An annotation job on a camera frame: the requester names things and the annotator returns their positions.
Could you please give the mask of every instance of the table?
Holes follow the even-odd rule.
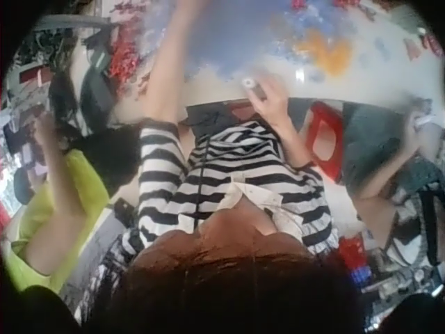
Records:
[[[118,0],[104,1],[102,14],[110,13]],[[370,1],[362,4],[374,7]],[[349,8],[348,13],[357,27],[353,38],[353,59],[340,77],[326,77],[323,82],[313,82],[307,73],[313,65],[296,66],[276,56],[259,54],[255,63],[280,75],[291,97],[343,100],[382,107],[393,107],[415,95],[432,99],[435,122],[444,126],[443,60],[430,50],[423,50],[418,36],[411,35],[389,21],[389,14],[379,10],[375,21],[370,22],[358,9]],[[114,12],[112,21],[122,19]],[[404,39],[413,40],[420,50],[420,57],[408,58]],[[386,56],[375,47],[381,41],[387,50]],[[245,93],[237,78],[225,81],[212,68],[205,68],[185,86],[184,104],[192,106],[212,102],[245,99]],[[138,105],[135,95],[122,98],[117,105],[118,114],[132,117]]]

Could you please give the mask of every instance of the black hair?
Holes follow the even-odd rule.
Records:
[[[14,173],[14,193],[23,205],[28,205],[34,196],[25,167],[19,167]]]
[[[239,257],[105,280],[84,333],[362,333],[359,294],[343,262],[295,255]]]

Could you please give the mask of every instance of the person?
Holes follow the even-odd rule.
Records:
[[[280,80],[257,77],[265,100],[247,92],[264,122],[198,138],[188,161],[182,154],[186,45],[206,2],[177,2],[140,98],[138,225],[105,254],[77,319],[92,333],[208,331],[203,324],[360,333],[323,182]]]
[[[436,160],[430,157],[434,163],[418,154],[423,151],[415,125],[418,117],[416,111],[409,114],[398,151],[352,194],[357,213],[379,247],[403,267],[436,266],[445,260],[445,145],[442,141]],[[414,172],[409,177],[417,180],[403,186],[400,171],[417,161],[422,175]]]
[[[26,209],[17,238],[8,240],[6,264],[18,289],[59,292],[110,197],[137,173],[138,125],[82,138],[66,154],[48,113],[33,128],[47,174],[25,167],[15,173],[15,194]]]

